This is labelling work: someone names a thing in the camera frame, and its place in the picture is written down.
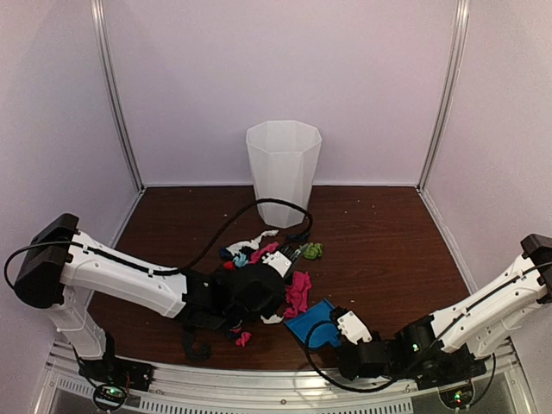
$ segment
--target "metal frame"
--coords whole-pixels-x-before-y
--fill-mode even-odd
[[[418,181],[417,188],[424,191],[430,178],[431,170],[435,164],[437,151],[441,143],[447,118],[449,117],[450,105],[452,104],[453,92],[458,79],[464,46],[466,44],[467,23],[469,20],[469,0],[457,0],[455,29],[450,46],[450,55],[448,57],[448,69],[445,78],[445,85],[442,90],[441,103],[431,135],[430,148],[428,150],[425,162],[423,163],[422,175]]]
[[[133,185],[137,192],[144,189],[140,171],[136,162],[135,153],[130,144],[127,124],[122,113],[121,98],[117,90],[115,72],[111,62],[110,44],[108,42],[107,27],[104,15],[104,0],[91,0],[92,20],[96,31],[97,45],[100,52],[100,60],[103,68],[103,77],[107,88],[113,120],[115,121],[119,142],[121,142],[122,154],[130,171]]]
[[[533,402],[523,371],[510,341],[497,351],[497,374],[509,379],[509,390],[519,414],[534,414]],[[312,371],[246,371],[219,370],[168,364],[154,365],[149,392],[132,391],[126,405],[132,411],[147,413],[235,413],[262,414],[284,411],[305,414],[403,412],[412,413],[411,400],[433,393],[418,391],[414,381],[399,381],[376,394],[357,394],[335,389]],[[490,369],[480,381],[487,381]],[[327,370],[330,376],[336,370]],[[57,341],[47,359],[42,388],[34,401],[35,414],[48,414],[57,390],[91,396],[91,387],[78,376],[78,366],[71,346]],[[358,379],[356,385],[367,386],[373,379]]]

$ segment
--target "white plastic casing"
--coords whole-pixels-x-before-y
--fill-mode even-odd
[[[292,265],[292,262],[280,252],[269,254],[262,262],[276,269],[282,278],[285,277],[285,274]]]
[[[87,248],[94,247],[114,256],[123,258],[152,271],[170,270],[138,260],[135,257],[117,252],[102,246],[86,233],[73,237],[74,242],[85,245],[85,248],[71,246],[69,253],[72,261],[66,263],[61,274],[64,285],[83,286],[94,291],[115,296],[123,300],[145,306],[164,317],[176,317],[184,308],[182,295],[187,293],[186,276],[153,276],[140,270],[106,259],[92,253]]]
[[[431,326],[436,337],[455,318],[464,314],[464,317],[442,337],[441,350],[452,353],[466,343],[476,359],[491,355],[513,330],[521,327],[523,319],[543,307],[536,301],[546,295],[548,289],[545,285],[539,284],[540,273],[532,271],[523,276],[523,271],[531,267],[531,259],[524,259],[520,255],[487,286],[457,304],[434,312],[435,319]],[[493,292],[517,276],[520,279],[515,283]],[[488,298],[467,310],[489,294],[491,295]]]
[[[65,335],[77,349],[81,358],[102,358],[105,352],[104,330],[96,325],[86,308],[77,300],[72,287],[64,288],[63,299],[63,304],[55,304],[46,309],[46,315],[55,324],[58,332]]]
[[[372,341],[370,331],[352,311],[349,311],[348,313],[337,319],[337,328],[340,330],[342,335],[344,335],[355,345],[359,341]]]

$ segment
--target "blue cloth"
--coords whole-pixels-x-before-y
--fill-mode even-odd
[[[218,251],[218,255],[221,256],[221,259],[232,260],[232,253],[230,253],[227,248],[221,248]]]
[[[236,267],[244,267],[249,263],[248,257],[243,254],[239,253],[236,256],[234,256],[234,259],[232,259]]]
[[[303,315],[285,322],[285,326],[304,344],[304,340],[314,324],[329,321],[329,313],[333,309],[334,305],[324,299],[308,309]],[[335,325],[325,324],[319,326],[310,337],[309,348],[316,351],[326,344],[338,348],[340,346],[338,334],[339,330]]]

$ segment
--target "cloth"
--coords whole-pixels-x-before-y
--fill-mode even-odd
[[[226,248],[221,248],[218,251],[218,255],[221,256],[221,259],[232,260],[232,253],[230,253]]]
[[[235,270],[235,264],[233,261],[227,261],[223,264],[223,267],[226,269],[226,270]]]
[[[278,230],[263,231],[260,235],[255,237],[253,240],[239,241],[237,243],[234,243],[231,246],[228,246],[226,250],[230,254],[232,254],[232,256],[236,256],[238,253],[240,253],[240,251],[244,247],[252,248],[253,250],[258,250],[260,247],[260,241],[262,240],[263,237],[275,236],[277,234],[278,234]]]
[[[234,259],[232,259],[236,267],[244,267],[249,263],[248,257],[243,253],[238,253],[236,256],[234,256]]]
[[[290,319],[307,311],[311,287],[311,276],[308,272],[295,272],[293,274],[293,284],[285,287],[285,301],[292,305],[285,310],[285,318]]]
[[[270,244],[266,245],[261,250],[257,250],[256,252],[251,254],[251,259],[249,259],[249,264],[254,265],[256,262],[258,262],[260,260],[260,258],[266,252],[274,253],[276,251],[276,249],[278,248],[278,246],[279,246],[278,242],[275,241],[274,243],[270,243]]]
[[[238,346],[238,347],[242,347],[242,348],[245,348],[245,344],[248,343],[249,341],[251,341],[251,334],[249,332],[242,332],[241,333],[241,337],[239,337],[236,341],[235,341],[235,344]]]
[[[309,243],[309,246],[303,253],[303,257],[308,260],[322,257],[322,243]]]
[[[266,319],[265,317],[263,317],[262,315],[260,316],[260,320],[265,324],[265,325],[274,325],[276,323],[280,323],[284,320],[284,317],[279,317],[278,315],[274,314],[272,315],[271,317],[269,317],[268,319]]]

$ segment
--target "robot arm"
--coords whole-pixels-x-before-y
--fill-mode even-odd
[[[32,240],[14,291],[21,301],[43,309],[67,337],[86,377],[107,382],[125,373],[131,387],[140,390],[148,388],[151,367],[115,357],[113,338],[77,300],[75,287],[140,304],[185,327],[230,329],[278,309],[301,253],[282,248],[231,275],[222,269],[209,275],[181,272],[107,248],[79,231],[77,223],[77,217],[64,214]]]
[[[529,235],[522,247],[523,254],[494,281],[407,325],[392,340],[382,341],[352,312],[339,310],[333,319],[341,332],[341,375],[350,380],[390,375],[413,379],[424,389],[485,373],[485,359],[529,314],[550,302],[552,239]]]

